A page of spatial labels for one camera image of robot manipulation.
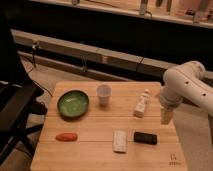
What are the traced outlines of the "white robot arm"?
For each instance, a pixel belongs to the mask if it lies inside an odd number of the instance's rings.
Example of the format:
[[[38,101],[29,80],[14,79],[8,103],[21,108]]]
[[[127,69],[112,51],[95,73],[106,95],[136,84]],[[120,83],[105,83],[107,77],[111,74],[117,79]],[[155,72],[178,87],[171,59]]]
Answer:
[[[164,86],[159,92],[162,124],[171,121],[173,110],[184,98],[213,117],[213,87],[202,81],[204,74],[205,67],[198,61],[186,62],[164,72]]]

